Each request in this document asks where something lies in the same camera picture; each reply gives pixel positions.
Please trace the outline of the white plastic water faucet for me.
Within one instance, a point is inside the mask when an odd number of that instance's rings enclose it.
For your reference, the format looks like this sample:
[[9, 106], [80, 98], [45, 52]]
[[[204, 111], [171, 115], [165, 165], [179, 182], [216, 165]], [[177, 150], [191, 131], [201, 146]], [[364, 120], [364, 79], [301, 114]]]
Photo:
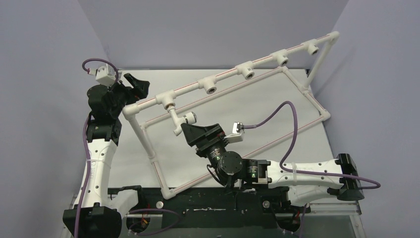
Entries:
[[176, 113], [176, 108], [174, 104], [168, 104], [166, 107], [167, 112], [169, 113], [172, 122], [175, 126], [173, 133], [175, 136], [179, 136], [182, 132], [181, 124], [195, 124], [197, 122], [197, 116], [194, 112], [188, 112], [182, 117], [179, 117]]

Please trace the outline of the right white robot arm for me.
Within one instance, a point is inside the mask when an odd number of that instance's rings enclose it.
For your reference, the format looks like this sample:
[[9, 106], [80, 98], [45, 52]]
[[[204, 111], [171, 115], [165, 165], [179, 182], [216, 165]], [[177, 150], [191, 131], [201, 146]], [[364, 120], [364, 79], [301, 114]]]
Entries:
[[241, 140], [246, 129], [234, 123], [232, 134], [226, 135], [219, 124], [197, 126], [181, 124], [189, 146], [199, 157], [209, 160], [210, 175], [228, 191], [235, 183], [244, 190], [284, 187], [287, 193], [279, 197], [279, 207], [286, 212], [303, 207], [314, 200], [336, 197], [340, 201], [364, 199], [357, 169], [348, 155], [318, 163], [280, 163], [272, 160], [245, 159], [237, 152], [226, 150], [229, 143]]

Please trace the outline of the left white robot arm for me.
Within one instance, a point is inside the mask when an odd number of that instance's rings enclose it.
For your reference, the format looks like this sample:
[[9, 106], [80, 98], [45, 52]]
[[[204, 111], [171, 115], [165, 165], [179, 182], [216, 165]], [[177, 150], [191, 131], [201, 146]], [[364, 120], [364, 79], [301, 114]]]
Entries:
[[147, 205], [140, 187], [119, 190], [113, 199], [108, 196], [111, 164], [122, 129], [119, 115], [125, 106], [147, 98], [150, 86], [129, 73], [124, 78], [130, 86], [112, 81], [87, 91], [91, 111], [83, 126], [85, 171], [74, 205], [62, 217], [75, 238], [117, 238], [129, 210], [140, 213]]

